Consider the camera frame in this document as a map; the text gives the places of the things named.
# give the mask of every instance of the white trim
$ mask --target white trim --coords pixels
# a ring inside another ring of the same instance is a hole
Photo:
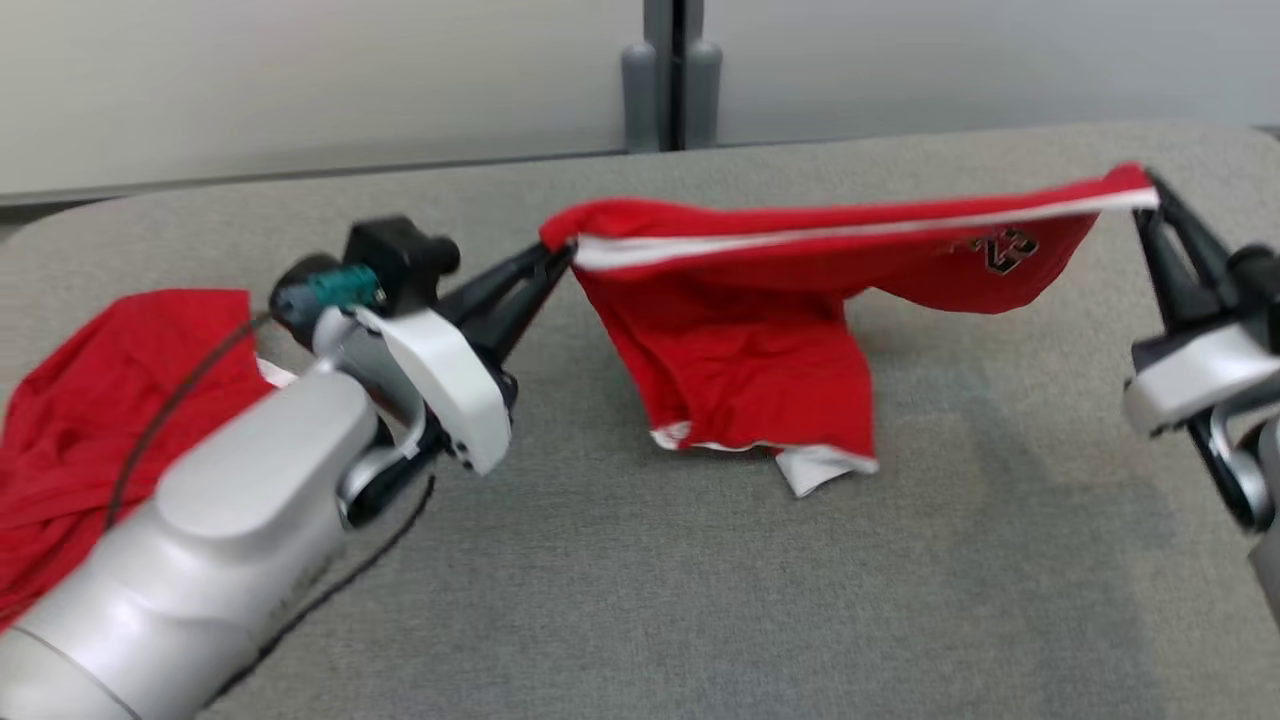
[[[649,430],[649,436],[663,450],[678,450],[680,441],[689,437],[690,430],[692,430],[692,423],[681,420],[654,428]],[[781,447],[783,450],[774,460],[796,497],[804,497],[822,483],[846,473],[870,475],[879,470],[879,461],[874,457],[856,455],[832,445],[778,445],[758,441],[742,447],[727,447],[718,442],[695,442],[694,447],[707,447],[723,452],[745,452],[753,447]]]
[[[293,380],[298,379],[297,375],[285,370],[284,368],[271,363],[265,357],[257,359],[257,372],[262,375],[262,379],[271,383],[275,387],[284,387]]]
[[[588,272],[618,270],[622,268],[657,265],[680,258],[696,258],[730,250],[767,247],[832,236],[893,234],[960,228],[965,225],[1042,220],[1060,215],[1101,213],[1103,210],[1132,210],[1135,208],[1149,209],[1157,206],[1160,206],[1160,196],[1156,190],[1143,188],[1053,202],[1021,210],[1006,210],[984,215],[957,215],[936,220],[902,220],[897,223],[809,228],[755,234],[627,238],[580,234],[577,236],[577,254],[573,256],[573,265]]]

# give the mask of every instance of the white wall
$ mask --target white wall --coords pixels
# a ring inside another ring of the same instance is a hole
[[[639,0],[4,0],[0,204],[622,147]]]
[[[705,0],[722,143],[1280,120],[1276,0]]]

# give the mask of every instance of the white fabric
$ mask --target white fabric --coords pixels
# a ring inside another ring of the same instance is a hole
[[[680,441],[689,437],[692,423],[684,420],[649,430],[658,447],[663,450],[678,450]],[[694,447],[707,447],[726,452],[742,452],[753,447],[782,447],[774,460],[782,477],[791,486],[791,492],[796,497],[804,497],[822,483],[838,478],[846,473],[872,474],[879,470],[879,461],[874,457],[854,455],[831,445],[776,445],[767,441],[754,442],[745,447],[726,447],[717,442],[698,442]]]
[[[257,359],[257,372],[262,374],[262,379],[274,384],[275,387],[284,387],[292,383],[293,380],[298,379],[298,377],[294,375],[293,373],[262,357]]]

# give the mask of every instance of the printed number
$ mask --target printed number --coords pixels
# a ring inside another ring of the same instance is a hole
[[[997,275],[1009,274],[1039,247],[1029,234],[1015,228],[983,238],[983,243],[987,246],[987,269]]]

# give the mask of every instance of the crumpled red fabric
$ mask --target crumpled red fabric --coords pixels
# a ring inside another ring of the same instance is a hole
[[[1018,195],[714,210],[640,199],[547,220],[669,450],[771,447],[797,496],[877,469],[872,377],[845,301],[961,313],[1032,302],[1103,210],[1157,202],[1138,165]]]
[[[0,629],[84,560],[133,443],[184,377],[248,320],[239,290],[122,297],[23,379],[0,436]],[[271,389],[247,337],[156,434],[131,475],[124,512],[183,451]]]

